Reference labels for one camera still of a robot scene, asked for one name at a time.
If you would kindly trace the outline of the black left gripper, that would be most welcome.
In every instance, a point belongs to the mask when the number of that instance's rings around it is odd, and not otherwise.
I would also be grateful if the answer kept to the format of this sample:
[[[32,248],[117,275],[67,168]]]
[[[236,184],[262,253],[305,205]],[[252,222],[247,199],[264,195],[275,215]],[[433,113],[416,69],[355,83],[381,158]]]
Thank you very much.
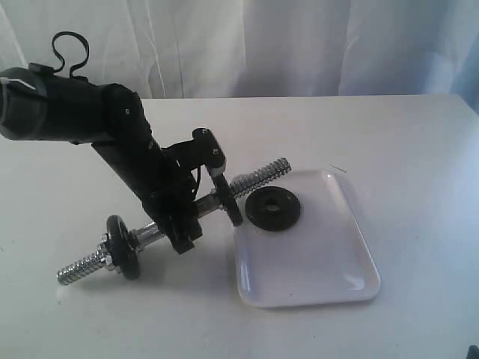
[[[178,254],[192,250],[192,240],[203,236],[194,205],[192,171],[170,149],[139,149],[134,155],[144,211],[157,224],[168,225],[167,237]]]

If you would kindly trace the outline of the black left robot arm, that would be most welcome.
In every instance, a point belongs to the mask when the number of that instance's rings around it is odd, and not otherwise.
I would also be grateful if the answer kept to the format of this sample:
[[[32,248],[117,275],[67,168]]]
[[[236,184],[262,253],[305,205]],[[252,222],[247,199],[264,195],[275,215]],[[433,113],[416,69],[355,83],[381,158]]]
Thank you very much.
[[[13,67],[1,72],[1,135],[12,141],[90,144],[183,254],[201,236],[195,179],[153,137],[139,95]]]

